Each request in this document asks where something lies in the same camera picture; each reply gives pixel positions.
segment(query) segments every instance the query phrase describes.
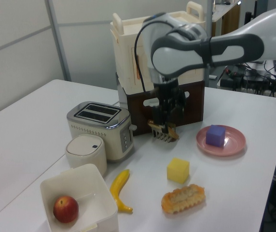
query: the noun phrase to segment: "wooden cabinet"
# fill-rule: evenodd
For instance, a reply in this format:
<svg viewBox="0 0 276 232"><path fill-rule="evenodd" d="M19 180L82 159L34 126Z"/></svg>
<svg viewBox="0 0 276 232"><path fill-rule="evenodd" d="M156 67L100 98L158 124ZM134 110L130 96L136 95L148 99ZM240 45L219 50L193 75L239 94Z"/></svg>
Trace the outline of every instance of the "wooden cabinet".
<svg viewBox="0 0 276 232"><path fill-rule="evenodd" d="M224 35L239 28L240 5L231 6L228 11L224 7L229 8L230 6L216 5L215 9L221 10L223 15L216 18L218 15L215 11L212 19L212 36Z"/></svg>

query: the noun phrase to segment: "metal pole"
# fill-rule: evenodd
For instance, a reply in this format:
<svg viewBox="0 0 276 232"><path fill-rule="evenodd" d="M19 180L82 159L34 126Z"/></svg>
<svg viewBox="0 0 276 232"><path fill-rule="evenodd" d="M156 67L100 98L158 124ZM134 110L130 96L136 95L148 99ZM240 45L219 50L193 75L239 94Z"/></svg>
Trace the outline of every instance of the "metal pole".
<svg viewBox="0 0 276 232"><path fill-rule="evenodd" d="M213 0L207 0L207 15L206 15L206 32L208 37L211 37L212 33L212 15L213 15ZM207 66L205 68L205 75L204 75L204 80L205 80L205 86L209 86L209 74L210 74L210 67Z"/></svg>

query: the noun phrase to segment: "banana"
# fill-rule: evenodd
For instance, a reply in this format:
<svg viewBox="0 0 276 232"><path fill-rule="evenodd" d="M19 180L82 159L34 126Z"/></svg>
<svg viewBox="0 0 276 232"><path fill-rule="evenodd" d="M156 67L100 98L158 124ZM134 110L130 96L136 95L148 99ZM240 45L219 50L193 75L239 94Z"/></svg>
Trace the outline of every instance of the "banana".
<svg viewBox="0 0 276 232"><path fill-rule="evenodd" d="M120 191L125 185L125 183L127 182L128 178L129 178L129 169L121 171L114 179L113 183L111 184L110 192L115 202L117 203L119 212L132 213L133 208L126 206L119 198Z"/></svg>

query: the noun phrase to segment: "blue cube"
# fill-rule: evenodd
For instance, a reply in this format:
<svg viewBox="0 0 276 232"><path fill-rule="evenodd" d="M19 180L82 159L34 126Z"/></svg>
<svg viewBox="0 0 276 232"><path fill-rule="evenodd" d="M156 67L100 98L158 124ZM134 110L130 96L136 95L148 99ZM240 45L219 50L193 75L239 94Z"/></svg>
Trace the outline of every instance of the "blue cube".
<svg viewBox="0 0 276 232"><path fill-rule="evenodd" d="M225 142L226 128L221 126L211 125L207 130L206 144L221 147Z"/></svg>

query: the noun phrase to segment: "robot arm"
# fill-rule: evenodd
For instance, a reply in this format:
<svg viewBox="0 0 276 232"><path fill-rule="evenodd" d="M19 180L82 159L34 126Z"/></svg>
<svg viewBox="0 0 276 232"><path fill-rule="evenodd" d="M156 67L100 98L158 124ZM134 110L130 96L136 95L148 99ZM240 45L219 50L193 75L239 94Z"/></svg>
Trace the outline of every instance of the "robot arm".
<svg viewBox="0 0 276 232"><path fill-rule="evenodd" d="M182 73L207 65L276 59L276 9L229 34L211 38L197 24L180 22L169 14L156 14L144 21L142 37L159 99L159 105L152 109L154 122L167 133L171 112L182 112L185 106L184 93L178 87Z"/></svg>
<svg viewBox="0 0 276 232"><path fill-rule="evenodd" d="M144 24L155 20L170 22L170 19L168 14L155 15ZM162 27L155 24L153 32L155 30L162 30ZM222 36L208 38L199 25L180 22L164 36L150 38L149 31L143 32L145 50L150 54L148 65L166 78L178 77L185 71L207 65L218 67L276 59L276 9Z"/></svg>

